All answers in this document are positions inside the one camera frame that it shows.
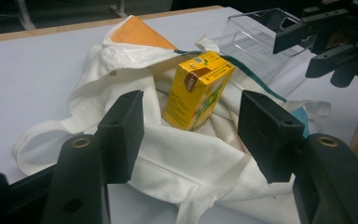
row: green strap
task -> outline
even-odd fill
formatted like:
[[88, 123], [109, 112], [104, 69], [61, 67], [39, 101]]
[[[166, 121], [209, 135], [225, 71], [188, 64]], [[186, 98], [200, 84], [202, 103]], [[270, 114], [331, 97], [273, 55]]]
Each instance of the green strap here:
[[[198, 51], [198, 50], [195, 50], [195, 51], [183, 51], [183, 50], [178, 50], [178, 49], [176, 49], [174, 52], [177, 53], [177, 54], [180, 54], [180, 55], [201, 54], [202, 53], [201, 51]], [[244, 74], [246, 74], [249, 78], [253, 79], [258, 85], [260, 85], [261, 88], [264, 89], [264, 91], [266, 91], [267, 93], [273, 95], [275, 98], [282, 100], [284, 103], [286, 102], [286, 99], [284, 99], [278, 93], [276, 93], [275, 91], [270, 89], [269, 86], [267, 86], [267, 84], [263, 80], [261, 80], [260, 77], [258, 77], [254, 72], [252, 72], [245, 64], [243, 64], [242, 62], [240, 62], [236, 58], [228, 56], [228, 55], [220, 55], [220, 57], [222, 57], [226, 61], [234, 64], [236, 67], [240, 68], [240, 70]]]

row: transparent acrylic box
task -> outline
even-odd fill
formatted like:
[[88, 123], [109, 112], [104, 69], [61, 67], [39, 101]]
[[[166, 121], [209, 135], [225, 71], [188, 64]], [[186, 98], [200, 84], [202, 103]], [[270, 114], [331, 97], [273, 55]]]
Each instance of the transparent acrylic box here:
[[298, 22], [299, 18], [279, 8], [231, 16], [218, 46], [223, 54], [241, 61], [269, 85], [291, 57], [305, 50], [296, 46], [272, 53], [276, 33]]

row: brass screw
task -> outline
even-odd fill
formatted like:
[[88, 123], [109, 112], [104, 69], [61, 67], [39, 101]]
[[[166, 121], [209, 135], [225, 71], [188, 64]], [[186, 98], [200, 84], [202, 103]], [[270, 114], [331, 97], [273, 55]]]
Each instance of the brass screw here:
[[90, 142], [89, 138], [78, 138], [72, 142], [72, 147], [86, 147]]
[[320, 137], [318, 138], [319, 143], [321, 143], [324, 146], [327, 147], [337, 147], [338, 146], [338, 142], [334, 139], [331, 139], [329, 137]]

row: orange paper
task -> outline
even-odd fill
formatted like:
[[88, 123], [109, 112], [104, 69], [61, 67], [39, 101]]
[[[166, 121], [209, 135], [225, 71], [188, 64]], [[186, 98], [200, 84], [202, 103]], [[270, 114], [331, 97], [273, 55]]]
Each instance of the orange paper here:
[[170, 41], [135, 16], [127, 20], [110, 38], [116, 43], [176, 49]]

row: wooden table edge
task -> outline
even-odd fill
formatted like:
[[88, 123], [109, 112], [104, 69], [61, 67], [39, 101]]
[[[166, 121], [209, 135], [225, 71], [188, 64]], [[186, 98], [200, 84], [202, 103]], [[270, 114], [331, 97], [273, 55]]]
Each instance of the wooden table edge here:
[[[186, 14], [186, 13], [206, 11], [206, 10], [212, 10], [212, 9], [218, 9], [218, 8], [221, 8], [221, 7], [220, 6], [196, 7], [196, 8], [190, 8], [190, 9], [177, 10], [177, 11], [168, 11], [168, 12], [160, 12], [160, 13], [142, 15], [142, 16], [137, 16], [137, 17], [139, 17], [141, 20], [148, 20], [148, 19], [181, 15], [181, 14]], [[50, 27], [50, 28], [44, 28], [44, 29], [36, 29], [36, 30], [30, 30], [30, 31], [19, 31], [19, 32], [13, 32], [13, 33], [0, 34], [0, 41], [10, 40], [10, 39], [18, 39], [18, 38], [24, 38], [24, 37], [30, 37], [30, 36], [38, 36], [38, 35], [51, 35], [51, 34], [57, 34], [57, 33], [80, 30], [80, 29], [87, 29], [87, 28], [98, 27], [98, 26], [113, 25], [113, 24], [117, 24], [123, 20], [125, 20], [125, 18], [118, 18], [118, 19], [112, 19], [112, 20], [106, 20], [106, 21], [92, 21], [92, 22], [85, 22], [85, 23], [79, 23], [79, 24], [56, 26], [56, 27]]]

